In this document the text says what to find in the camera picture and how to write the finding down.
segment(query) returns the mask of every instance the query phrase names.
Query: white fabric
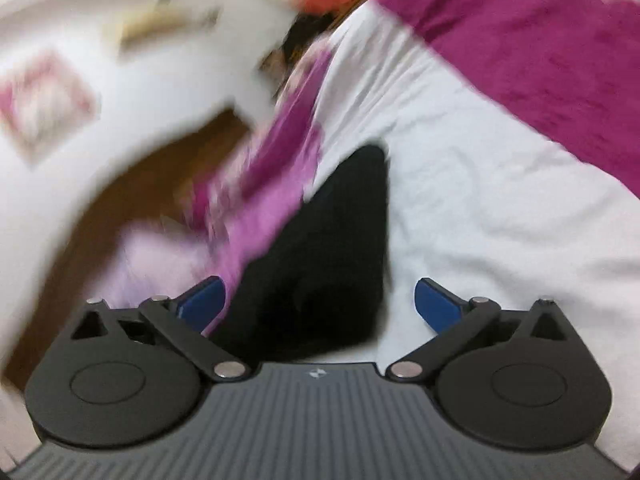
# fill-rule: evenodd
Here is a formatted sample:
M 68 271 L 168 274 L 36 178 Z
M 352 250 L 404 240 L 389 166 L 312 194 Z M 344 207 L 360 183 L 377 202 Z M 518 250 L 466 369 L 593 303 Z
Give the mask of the white fabric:
M 510 309 L 551 295 L 612 386 L 598 445 L 635 466 L 640 200 L 478 93 L 374 2 L 332 41 L 315 114 L 322 160 L 309 194 L 357 147 L 386 146 L 391 270 L 378 342 L 332 360 L 373 360 L 384 370 L 429 340 L 413 299 L 423 276 Z

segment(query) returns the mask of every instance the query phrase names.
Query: white floor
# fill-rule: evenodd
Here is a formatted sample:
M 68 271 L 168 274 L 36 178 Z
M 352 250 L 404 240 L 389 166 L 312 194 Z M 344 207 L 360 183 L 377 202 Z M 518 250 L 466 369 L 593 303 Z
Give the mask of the white floor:
M 0 23 L 0 74 L 53 47 L 99 95 L 100 117 L 36 167 L 0 136 L 0 364 L 34 307 L 48 263 L 84 204 L 121 168 L 234 102 L 250 123 L 272 113 L 271 86 L 255 71 L 282 41 L 294 11 L 267 0 L 173 0 L 194 10 L 222 7 L 210 32 L 152 44 L 126 61 L 102 38 L 104 23 L 129 0 L 60 2 L 32 22 Z M 38 444 L 24 403 L 0 388 L 0 468 Z

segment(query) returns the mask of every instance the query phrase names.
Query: crosshair logo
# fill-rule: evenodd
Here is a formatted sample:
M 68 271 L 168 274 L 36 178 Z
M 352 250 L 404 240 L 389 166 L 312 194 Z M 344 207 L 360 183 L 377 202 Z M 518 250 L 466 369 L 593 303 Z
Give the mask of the crosshair logo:
M 322 370 L 322 368 L 314 368 L 309 372 L 309 375 L 314 379 L 322 379 L 326 375 L 326 372 Z

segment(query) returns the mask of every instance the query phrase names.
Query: purple stripe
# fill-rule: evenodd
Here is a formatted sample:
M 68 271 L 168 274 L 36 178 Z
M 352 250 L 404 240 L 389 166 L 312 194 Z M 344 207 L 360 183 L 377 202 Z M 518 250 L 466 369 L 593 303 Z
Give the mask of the purple stripe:
M 304 187 L 316 174 L 322 134 L 313 124 L 313 116 L 330 61 L 329 51 L 319 55 L 306 81 L 283 106 L 260 152 L 243 175 L 243 204 L 226 222 L 228 238 L 212 270 L 225 283 L 225 306 L 203 335 L 209 335 L 226 316 L 244 267 L 269 249 L 300 208 Z
M 640 6 L 377 0 L 479 91 L 640 196 Z

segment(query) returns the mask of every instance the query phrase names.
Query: circular cover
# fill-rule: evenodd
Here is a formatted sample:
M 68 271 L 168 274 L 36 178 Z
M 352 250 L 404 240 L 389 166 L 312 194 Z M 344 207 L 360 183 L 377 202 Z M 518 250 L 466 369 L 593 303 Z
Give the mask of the circular cover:
M 174 427 L 199 393 L 195 368 L 174 352 L 97 337 L 50 349 L 25 398 L 47 436 L 79 447 L 120 447 Z
M 586 349 L 539 338 L 463 354 L 444 367 L 436 394 L 444 412 L 474 437 L 532 451 L 594 437 L 611 400 Z

